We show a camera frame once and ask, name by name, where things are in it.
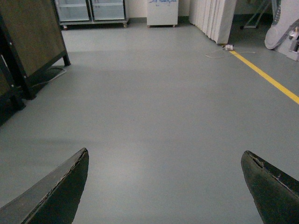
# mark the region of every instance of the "wooden panel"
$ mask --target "wooden panel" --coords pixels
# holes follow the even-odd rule
[[[0,0],[0,13],[28,76],[64,51],[51,0]]]
[[[3,72],[0,69],[0,96],[4,95],[10,90]]]

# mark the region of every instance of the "cabinet leg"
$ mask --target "cabinet leg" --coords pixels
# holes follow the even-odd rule
[[[69,56],[68,56],[67,53],[66,53],[65,56],[63,56],[63,59],[64,59],[64,65],[65,66],[70,66],[71,65],[71,62],[70,62],[70,59],[69,59]]]

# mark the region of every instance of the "white machine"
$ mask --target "white machine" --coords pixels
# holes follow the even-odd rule
[[[265,45],[287,57],[299,61],[299,0],[281,0]]]
[[[147,0],[148,17],[147,25],[172,25],[178,24],[178,0]]]

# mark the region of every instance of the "white wall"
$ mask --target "white wall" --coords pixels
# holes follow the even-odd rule
[[[253,14],[256,12],[261,0],[251,0],[251,3],[248,3],[248,0],[238,0],[235,6],[235,14]]]
[[[128,0],[129,12],[131,18],[147,17],[147,2],[149,0]],[[252,14],[256,11],[261,0],[251,0],[253,4],[249,4],[248,0],[238,0],[235,7],[235,14]],[[189,15],[190,0],[178,0],[178,15]]]
[[[147,2],[149,0],[128,0],[131,18],[147,17]],[[178,0],[178,15],[188,16],[190,0]]]

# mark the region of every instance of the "white partition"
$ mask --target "white partition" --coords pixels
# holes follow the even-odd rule
[[[190,23],[217,44],[228,43],[237,0],[191,0]]]

